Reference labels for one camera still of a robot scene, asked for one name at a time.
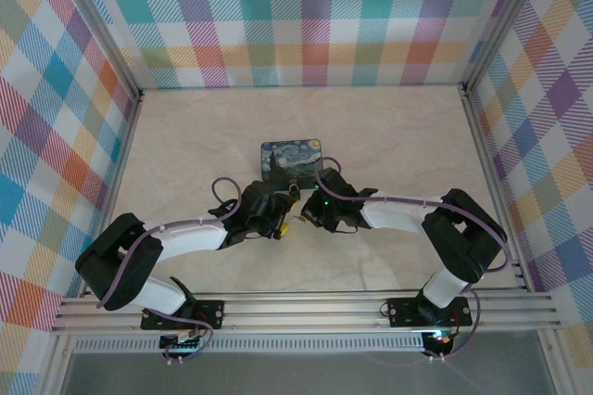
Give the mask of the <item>starry night print box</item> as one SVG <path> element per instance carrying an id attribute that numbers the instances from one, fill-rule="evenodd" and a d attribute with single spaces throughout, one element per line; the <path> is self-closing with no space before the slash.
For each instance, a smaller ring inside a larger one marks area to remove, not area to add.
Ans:
<path id="1" fill-rule="evenodd" d="M 260 146 L 261 180 L 276 191 L 315 187 L 315 168 L 322 157 L 319 139 L 268 141 Z"/>

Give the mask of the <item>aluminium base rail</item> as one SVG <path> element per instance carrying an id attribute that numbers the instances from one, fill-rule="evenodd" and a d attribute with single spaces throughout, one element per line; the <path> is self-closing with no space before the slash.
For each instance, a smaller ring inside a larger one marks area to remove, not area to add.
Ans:
<path id="1" fill-rule="evenodd" d="M 386 333 L 391 331 L 389 299 L 412 291 L 311 291 L 206 293 L 223 303 L 222 334 Z M 99 309 L 94 297 L 64 299 L 52 327 L 55 335 L 141 333 L 141 308 Z M 560 315 L 547 293 L 517 288 L 478 289 L 460 309 L 446 311 L 446 329 L 513 332 L 556 329 Z"/>

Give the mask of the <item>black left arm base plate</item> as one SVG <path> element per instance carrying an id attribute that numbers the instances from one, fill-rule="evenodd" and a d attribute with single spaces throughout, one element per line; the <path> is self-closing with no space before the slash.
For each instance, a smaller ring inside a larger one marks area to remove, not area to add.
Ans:
<path id="1" fill-rule="evenodd" d="M 188 300 L 173 314 L 163 316 L 154 310 L 143 310 L 140 327 L 143 330 L 188 330 L 196 328 L 190 320 L 208 323 L 213 329 L 221 329 L 224 316 L 224 301 Z"/>

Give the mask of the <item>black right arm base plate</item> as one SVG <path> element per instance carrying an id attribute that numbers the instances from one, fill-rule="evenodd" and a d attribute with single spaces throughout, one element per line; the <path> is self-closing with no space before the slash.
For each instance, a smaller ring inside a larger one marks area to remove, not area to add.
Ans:
<path id="1" fill-rule="evenodd" d="M 391 327 L 457 327 L 471 326 L 473 318 L 468 300 L 455 298 L 445 308 L 439 308 L 424 296 L 387 300 Z"/>

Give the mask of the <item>aluminium side rail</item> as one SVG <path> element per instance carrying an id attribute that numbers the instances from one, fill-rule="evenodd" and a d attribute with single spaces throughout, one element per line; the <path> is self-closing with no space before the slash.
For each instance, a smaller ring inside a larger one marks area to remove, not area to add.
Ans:
<path id="1" fill-rule="evenodd" d="M 462 107 L 468 121 L 473 141 L 478 152 L 486 185 L 493 202 L 498 223 L 505 230 L 508 236 L 508 245 L 512 258 L 512 269 L 523 280 L 523 288 L 532 291 L 532 282 L 529 273 L 524 269 L 523 253 L 518 245 L 516 230 L 512 224 L 511 215 L 506 207 L 502 192 L 502 186 L 497 175 L 497 169 L 492 159 L 486 142 L 485 132 L 480 124 L 476 107 L 472 101 L 471 94 L 466 90 L 463 83 L 458 84 Z"/>
<path id="2" fill-rule="evenodd" d="M 106 205 L 101 212 L 99 226 L 94 234 L 94 237 L 99 237 L 100 235 L 102 235 L 103 232 L 106 231 L 112 224 L 113 219 L 118 218 L 115 212 L 115 207 L 120 193 L 123 175 L 125 173 L 126 165 L 132 148 L 132 143 L 136 132 L 137 124 L 144 104 L 144 98 L 144 91 L 141 90 L 140 95 L 133 103 L 131 119 L 128 127 L 126 128 L 123 134 L 122 144 L 120 146 L 120 153 L 115 164 L 115 171 L 111 180 L 111 185 L 108 189 Z"/>

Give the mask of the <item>aluminium frame post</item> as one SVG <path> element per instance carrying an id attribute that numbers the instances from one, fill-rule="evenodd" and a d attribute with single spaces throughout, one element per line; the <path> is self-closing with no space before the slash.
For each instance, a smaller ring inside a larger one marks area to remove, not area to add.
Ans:
<path id="1" fill-rule="evenodd" d="M 80 10 L 90 32 L 105 51 L 107 59 L 112 63 L 114 71 L 119 75 L 127 91 L 136 102 L 141 102 L 144 91 L 134 78 L 132 70 L 120 52 L 115 40 L 108 30 L 105 20 L 99 13 L 94 0 L 73 0 Z"/>
<path id="2" fill-rule="evenodd" d="M 505 0 L 499 8 L 499 14 L 495 26 L 485 39 L 481 50 L 475 57 L 465 79 L 461 82 L 464 93 L 473 92 L 476 86 L 486 75 L 486 71 L 493 62 L 493 59 L 501 47 L 511 25 L 516 20 L 526 0 Z"/>

